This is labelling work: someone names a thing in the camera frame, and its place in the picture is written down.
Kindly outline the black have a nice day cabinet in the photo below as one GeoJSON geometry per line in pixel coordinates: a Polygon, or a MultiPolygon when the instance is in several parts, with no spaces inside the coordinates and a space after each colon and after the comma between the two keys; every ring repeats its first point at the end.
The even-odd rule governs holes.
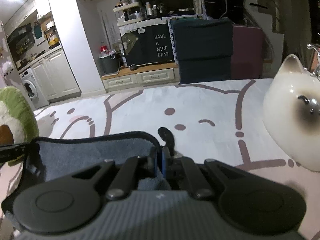
{"type": "Polygon", "coordinates": [[[137,22],[119,28],[126,63],[146,66],[174,61],[168,24],[137,22]]]}

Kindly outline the purple and grey towel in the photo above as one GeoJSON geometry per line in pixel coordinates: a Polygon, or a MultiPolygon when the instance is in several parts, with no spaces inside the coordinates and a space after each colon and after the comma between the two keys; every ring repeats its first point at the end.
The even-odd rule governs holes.
{"type": "Polygon", "coordinates": [[[51,139],[38,137],[25,149],[21,179],[1,203],[5,218],[22,231],[13,213],[15,198],[23,190],[88,168],[106,159],[122,164],[130,157],[160,157],[162,146],[146,132],[134,131],[85,139],[51,139]]]}

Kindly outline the white washing machine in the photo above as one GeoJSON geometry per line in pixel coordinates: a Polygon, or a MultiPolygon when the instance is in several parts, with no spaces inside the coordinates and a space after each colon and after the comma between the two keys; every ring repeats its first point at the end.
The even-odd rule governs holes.
{"type": "Polygon", "coordinates": [[[21,72],[20,77],[27,94],[36,109],[46,107],[50,104],[31,68],[21,72]]]}

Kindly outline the grey trash bin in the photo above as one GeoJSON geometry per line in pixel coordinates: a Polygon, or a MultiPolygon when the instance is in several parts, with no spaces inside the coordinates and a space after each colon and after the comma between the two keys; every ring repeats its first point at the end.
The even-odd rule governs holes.
{"type": "Polygon", "coordinates": [[[119,60],[117,53],[109,53],[99,58],[101,76],[116,73],[119,70],[119,60]]]}

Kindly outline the white two-tier shelf rack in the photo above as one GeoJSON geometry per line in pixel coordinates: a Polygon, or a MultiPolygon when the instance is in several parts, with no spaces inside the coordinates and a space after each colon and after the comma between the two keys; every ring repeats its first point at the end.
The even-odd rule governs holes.
{"type": "Polygon", "coordinates": [[[139,2],[119,2],[113,12],[118,15],[117,26],[137,23],[143,20],[139,2]]]}

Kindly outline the white kitchen cabinets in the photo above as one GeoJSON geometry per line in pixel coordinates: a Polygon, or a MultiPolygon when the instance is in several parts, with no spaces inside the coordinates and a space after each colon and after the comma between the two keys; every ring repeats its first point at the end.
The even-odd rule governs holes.
{"type": "Polygon", "coordinates": [[[38,60],[31,69],[47,100],[81,93],[62,48],[38,60]]]}

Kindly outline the white drawer platform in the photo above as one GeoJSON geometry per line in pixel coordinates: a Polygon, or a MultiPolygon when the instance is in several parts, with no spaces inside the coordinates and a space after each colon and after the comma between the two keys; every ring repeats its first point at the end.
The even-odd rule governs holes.
{"type": "Polygon", "coordinates": [[[174,62],[142,66],[136,70],[121,67],[116,74],[101,77],[108,93],[131,88],[179,84],[180,73],[174,62]]]}

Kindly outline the bunny print table cloth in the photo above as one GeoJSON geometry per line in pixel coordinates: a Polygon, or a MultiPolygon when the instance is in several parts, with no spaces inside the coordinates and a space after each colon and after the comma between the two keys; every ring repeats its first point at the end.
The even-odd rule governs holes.
{"type": "MultiPolygon", "coordinates": [[[[263,102],[273,80],[240,80],[143,89],[50,107],[37,114],[51,139],[85,139],[146,132],[176,157],[197,164],[215,159],[296,190],[306,203],[297,230],[254,235],[227,223],[211,202],[173,190],[162,174],[139,181],[139,190],[162,190],[160,235],[25,235],[19,239],[319,239],[319,171],[304,168],[272,139],[263,123],[263,102]]],[[[22,163],[5,170],[4,199],[18,186],[22,163]]]]}

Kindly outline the maroon box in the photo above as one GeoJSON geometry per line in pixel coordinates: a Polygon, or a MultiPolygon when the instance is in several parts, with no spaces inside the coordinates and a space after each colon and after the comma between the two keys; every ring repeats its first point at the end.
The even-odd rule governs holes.
{"type": "Polygon", "coordinates": [[[246,25],[233,25],[231,79],[258,79],[263,73],[263,30],[246,25]]]}

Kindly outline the green avocado plush toy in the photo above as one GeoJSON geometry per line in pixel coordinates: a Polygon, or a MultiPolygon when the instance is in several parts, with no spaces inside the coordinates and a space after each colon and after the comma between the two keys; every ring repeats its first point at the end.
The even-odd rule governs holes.
{"type": "MultiPolygon", "coordinates": [[[[1,146],[30,143],[38,136],[39,128],[35,115],[22,92],[13,86],[2,88],[1,146]]],[[[14,165],[20,159],[1,162],[1,165],[14,165]]]]}

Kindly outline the white ceramic cat figurine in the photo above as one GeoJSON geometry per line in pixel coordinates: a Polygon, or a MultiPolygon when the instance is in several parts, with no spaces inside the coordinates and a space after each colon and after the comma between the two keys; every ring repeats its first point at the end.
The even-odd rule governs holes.
{"type": "Polygon", "coordinates": [[[263,102],[263,123],[276,144],[304,168],[319,171],[319,68],[294,54],[281,64],[263,102]]]}

